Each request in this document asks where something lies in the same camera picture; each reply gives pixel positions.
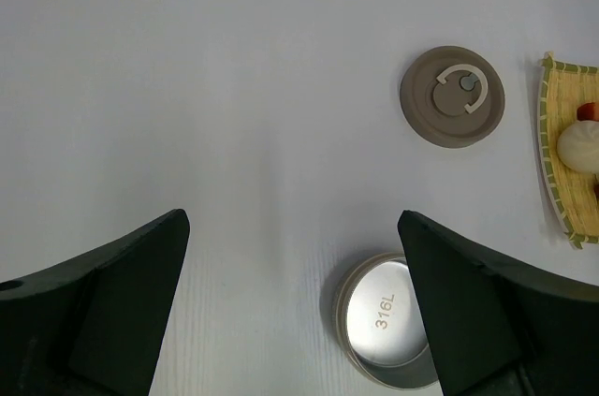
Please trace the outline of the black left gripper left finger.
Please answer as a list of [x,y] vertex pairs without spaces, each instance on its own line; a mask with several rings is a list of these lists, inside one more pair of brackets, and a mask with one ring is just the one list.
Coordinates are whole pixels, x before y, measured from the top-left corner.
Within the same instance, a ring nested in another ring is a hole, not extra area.
[[149,393],[190,234],[172,210],[1,285],[4,395]]

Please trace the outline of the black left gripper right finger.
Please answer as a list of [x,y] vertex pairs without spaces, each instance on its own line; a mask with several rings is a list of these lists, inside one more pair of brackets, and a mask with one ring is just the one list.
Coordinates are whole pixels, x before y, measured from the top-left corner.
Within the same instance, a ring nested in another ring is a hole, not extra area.
[[597,286],[421,213],[403,212],[398,231],[445,395],[597,394]]

